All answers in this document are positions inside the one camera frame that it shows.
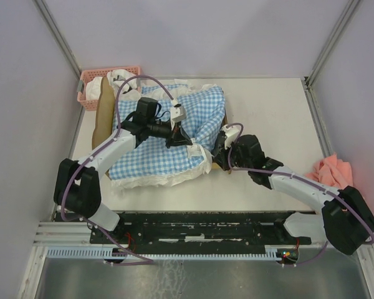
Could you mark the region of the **wooden pet bed frame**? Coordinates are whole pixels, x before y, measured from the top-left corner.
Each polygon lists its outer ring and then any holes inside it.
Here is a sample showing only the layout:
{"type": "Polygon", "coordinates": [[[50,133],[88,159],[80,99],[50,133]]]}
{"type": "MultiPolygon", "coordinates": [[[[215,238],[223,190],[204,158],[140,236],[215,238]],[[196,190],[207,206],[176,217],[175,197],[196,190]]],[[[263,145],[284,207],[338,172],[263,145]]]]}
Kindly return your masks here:
{"type": "Polygon", "coordinates": [[[225,114],[225,97],[221,87],[204,85],[195,90],[187,83],[144,86],[140,92],[131,91],[115,102],[113,90],[105,92],[98,102],[92,143],[98,146],[117,129],[117,121],[124,120],[137,107],[143,96],[158,100],[161,120],[169,117],[171,102],[165,90],[177,98],[186,110],[181,125],[192,139],[191,146],[166,148],[162,138],[149,137],[137,149],[122,156],[109,170],[112,181],[140,179],[149,176],[179,175],[194,171],[197,175],[212,168],[209,152],[214,148],[225,114]]]}

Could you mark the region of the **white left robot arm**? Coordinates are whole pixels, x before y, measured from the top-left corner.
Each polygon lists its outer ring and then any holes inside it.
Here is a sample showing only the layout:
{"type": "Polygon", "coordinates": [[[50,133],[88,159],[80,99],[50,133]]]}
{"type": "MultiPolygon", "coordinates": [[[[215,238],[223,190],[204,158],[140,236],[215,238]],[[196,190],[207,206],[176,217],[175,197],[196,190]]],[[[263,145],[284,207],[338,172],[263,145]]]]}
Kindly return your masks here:
{"type": "Polygon", "coordinates": [[[186,119],[184,107],[172,100],[170,119],[161,121],[156,115],[160,104],[147,97],[137,102],[134,112],[119,120],[117,129],[89,155],[64,159],[59,164],[54,202],[61,211],[70,211],[104,229],[104,236],[113,243],[125,237],[120,216],[102,203],[100,179],[124,154],[133,151],[149,137],[165,139],[165,146],[191,145],[181,126],[186,119]]]}

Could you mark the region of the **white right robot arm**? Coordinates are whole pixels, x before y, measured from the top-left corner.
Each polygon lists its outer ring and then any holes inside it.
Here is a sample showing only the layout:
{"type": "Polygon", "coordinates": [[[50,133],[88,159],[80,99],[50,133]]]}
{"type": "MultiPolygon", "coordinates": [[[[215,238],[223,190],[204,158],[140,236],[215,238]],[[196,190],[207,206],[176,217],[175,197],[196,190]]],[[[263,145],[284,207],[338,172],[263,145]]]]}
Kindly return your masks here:
{"type": "Polygon", "coordinates": [[[374,243],[374,215],[355,187],[331,187],[296,174],[267,157],[257,137],[242,135],[237,126],[220,129],[212,156],[222,170],[245,171],[254,183],[293,197],[315,212],[296,212],[277,224],[273,230],[278,242],[317,235],[345,255],[374,243]]]}

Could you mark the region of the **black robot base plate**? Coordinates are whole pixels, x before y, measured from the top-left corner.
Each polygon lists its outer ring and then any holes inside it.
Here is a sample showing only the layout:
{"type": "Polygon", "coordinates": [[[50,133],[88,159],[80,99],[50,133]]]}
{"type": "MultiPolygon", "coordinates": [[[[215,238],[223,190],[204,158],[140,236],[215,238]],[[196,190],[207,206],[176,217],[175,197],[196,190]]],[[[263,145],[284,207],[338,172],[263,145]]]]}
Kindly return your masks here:
{"type": "Polygon", "coordinates": [[[222,242],[246,247],[310,245],[310,237],[293,237],[284,228],[287,212],[123,212],[109,234],[134,252],[160,242],[222,242]]]}

